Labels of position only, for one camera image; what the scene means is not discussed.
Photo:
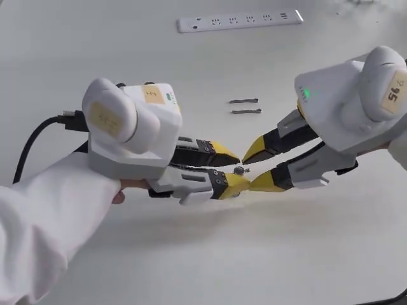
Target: power socket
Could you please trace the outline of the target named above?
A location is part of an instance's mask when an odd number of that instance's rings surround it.
[[[178,32],[204,32],[247,27],[269,27],[273,25],[302,24],[304,19],[298,10],[259,13],[239,13],[209,17],[181,18],[177,21]]]

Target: white sleeve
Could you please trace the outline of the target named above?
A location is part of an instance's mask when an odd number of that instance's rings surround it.
[[[34,304],[94,234],[120,182],[74,152],[12,187],[0,187],[0,305]]]
[[[407,170],[407,131],[403,132],[398,138],[389,144],[387,149],[405,170]]]

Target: gripper jaw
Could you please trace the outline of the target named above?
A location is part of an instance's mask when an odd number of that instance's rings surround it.
[[[172,164],[158,180],[148,180],[151,197],[174,197],[180,204],[223,200],[248,190],[250,180],[234,173],[213,168],[193,168]]]
[[[321,142],[298,157],[261,174],[251,182],[249,190],[276,193],[293,187],[308,189],[326,186],[329,183],[323,177],[326,172],[335,171],[342,175],[357,166],[356,155],[341,154]]]
[[[299,110],[286,116],[277,128],[258,137],[243,157],[243,164],[270,159],[303,145],[318,135],[309,127]]]
[[[180,204],[234,197],[249,188],[250,181],[235,173],[214,168],[240,163],[240,159],[217,142],[179,137],[170,165],[158,180],[148,180],[150,197],[179,199]]]
[[[217,142],[179,137],[171,163],[221,167],[240,163],[240,159]]]

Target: black cord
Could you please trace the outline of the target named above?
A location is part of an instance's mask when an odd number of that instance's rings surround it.
[[[35,142],[35,140],[38,138],[39,134],[48,126],[54,124],[54,123],[61,123],[61,118],[60,116],[54,116],[53,118],[46,119],[43,121],[31,134],[31,136],[28,138],[27,143],[25,143],[23,151],[21,152],[20,159],[17,164],[17,169],[15,170],[15,175],[13,179],[13,184],[17,183],[21,179],[21,175],[23,174],[23,169],[25,162],[27,161],[28,153],[30,152],[31,146]]]
[[[407,297],[407,289],[401,292],[397,297],[393,297],[391,299],[373,301],[369,303],[361,303],[357,305],[393,305],[396,302],[403,300],[405,297]]]
[[[15,170],[15,175],[13,179],[13,184],[20,182],[21,176],[23,174],[23,169],[25,162],[27,161],[28,153],[38,138],[39,134],[48,126],[58,123],[64,124],[66,130],[73,130],[76,132],[89,132],[86,125],[85,116],[82,111],[67,112],[62,116],[54,116],[52,118],[43,121],[28,138],[27,143],[25,143],[23,151],[21,152],[20,159],[18,160],[17,168]]]

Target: white tabletop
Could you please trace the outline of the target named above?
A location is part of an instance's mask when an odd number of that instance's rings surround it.
[[[179,17],[284,8],[299,9],[305,23],[196,34],[175,27]],[[186,134],[242,156],[295,108],[297,74],[381,44],[407,57],[406,12],[404,0],[5,0],[0,183],[11,182],[36,125],[79,109],[97,76],[170,83]],[[228,113],[228,100],[253,97],[263,114]],[[25,173],[84,139],[49,128]],[[253,166],[250,177],[299,151]],[[407,174],[386,152],[359,163],[328,175],[325,188],[245,193],[200,207],[129,191],[42,304],[352,305],[395,296],[407,286]]]

